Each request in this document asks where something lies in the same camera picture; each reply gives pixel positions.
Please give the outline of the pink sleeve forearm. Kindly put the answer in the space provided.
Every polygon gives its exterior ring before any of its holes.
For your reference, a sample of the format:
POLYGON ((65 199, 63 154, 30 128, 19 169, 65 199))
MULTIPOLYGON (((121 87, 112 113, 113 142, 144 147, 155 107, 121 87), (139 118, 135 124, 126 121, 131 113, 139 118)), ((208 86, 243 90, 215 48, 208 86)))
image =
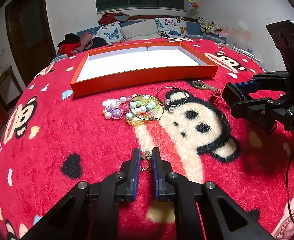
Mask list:
MULTIPOLYGON (((290 202, 291 214, 294 219, 294 198, 290 202)), ((274 239, 289 239, 294 234, 294 223, 289 216, 288 207, 285 207, 283 217, 271 235, 274 239)))

